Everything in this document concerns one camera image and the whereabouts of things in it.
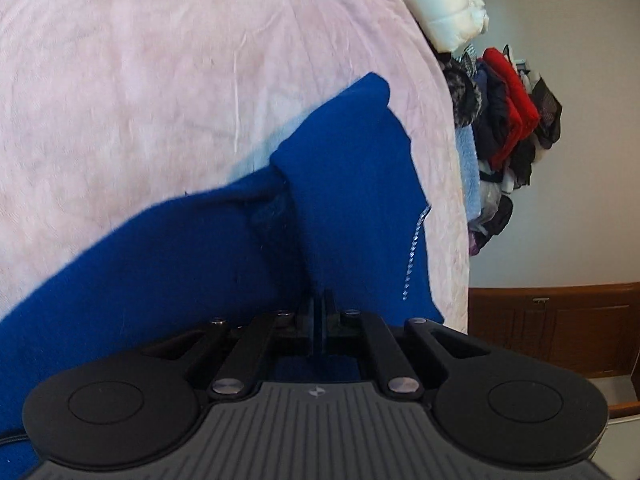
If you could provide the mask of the blue knit sweater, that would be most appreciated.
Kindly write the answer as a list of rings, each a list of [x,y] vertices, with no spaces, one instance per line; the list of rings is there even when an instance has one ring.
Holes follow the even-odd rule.
[[[367,74],[314,110],[267,166],[155,205],[102,238],[1,323],[1,474],[45,379],[214,318],[246,323],[330,292],[397,325],[439,320],[423,221],[431,205],[390,86]]]

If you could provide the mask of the dark clothes pile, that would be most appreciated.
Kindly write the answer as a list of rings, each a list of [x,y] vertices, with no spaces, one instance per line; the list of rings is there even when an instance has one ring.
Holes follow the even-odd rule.
[[[454,110],[469,253],[503,232],[512,194],[560,140],[563,105],[541,74],[507,44],[439,57]]]

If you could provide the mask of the brown wooden door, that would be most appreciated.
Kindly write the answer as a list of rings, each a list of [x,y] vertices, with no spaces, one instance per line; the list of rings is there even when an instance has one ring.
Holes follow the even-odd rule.
[[[469,333],[639,393],[639,284],[469,289]]]

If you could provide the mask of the light blue folded blanket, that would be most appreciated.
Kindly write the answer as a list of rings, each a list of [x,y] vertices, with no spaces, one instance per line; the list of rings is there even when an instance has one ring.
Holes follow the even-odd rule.
[[[471,125],[457,128],[456,147],[459,156],[466,221],[472,222],[482,212],[480,170]]]

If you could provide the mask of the red garment on pile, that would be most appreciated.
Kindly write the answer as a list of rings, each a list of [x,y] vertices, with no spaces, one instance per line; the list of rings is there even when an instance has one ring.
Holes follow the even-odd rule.
[[[501,142],[497,153],[489,159],[491,168],[497,170],[509,158],[516,144],[534,132],[540,115],[518,72],[498,49],[487,48],[482,59],[506,85],[506,140]]]

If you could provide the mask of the pink bed cover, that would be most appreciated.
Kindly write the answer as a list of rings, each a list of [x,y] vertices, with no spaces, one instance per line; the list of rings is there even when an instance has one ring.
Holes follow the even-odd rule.
[[[436,307],[468,326],[452,104],[402,0],[1,0],[1,309],[149,206],[265,166],[367,73],[432,209]]]

